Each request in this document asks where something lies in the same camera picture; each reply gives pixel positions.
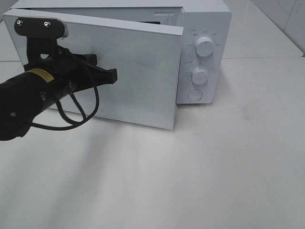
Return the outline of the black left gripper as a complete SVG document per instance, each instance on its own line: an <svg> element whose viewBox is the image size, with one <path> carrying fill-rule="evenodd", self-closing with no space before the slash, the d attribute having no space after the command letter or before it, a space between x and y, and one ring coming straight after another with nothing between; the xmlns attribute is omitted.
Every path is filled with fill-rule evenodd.
<svg viewBox="0 0 305 229"><path fill-rule="evenodd" d="M23 92L26 95L67 95L93 88L88 66L96 86L114 84L117 69L97 67L96 54L74 54L57 44L56 39L28 38L28 63L24 65Z"/></svg>

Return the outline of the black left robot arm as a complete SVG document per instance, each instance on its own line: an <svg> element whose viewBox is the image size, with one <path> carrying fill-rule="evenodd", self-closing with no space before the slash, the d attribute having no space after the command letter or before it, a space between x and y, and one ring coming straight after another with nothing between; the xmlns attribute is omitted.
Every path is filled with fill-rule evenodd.
<svg viewBox="0 0 305 229"><path fill-rule="evenodd" d="M77 128L98 111L97 87L114 84L117 70L97 66L95 54L73 54L57 44L56 39L27 39L28 64L24 72L0 85L0 139L23 137L31 127L52 131ZM90 115L75 97L75 92L93 89L95 108ZM33 120L47 108L56 105L68 126L56 127Z"/></svg>

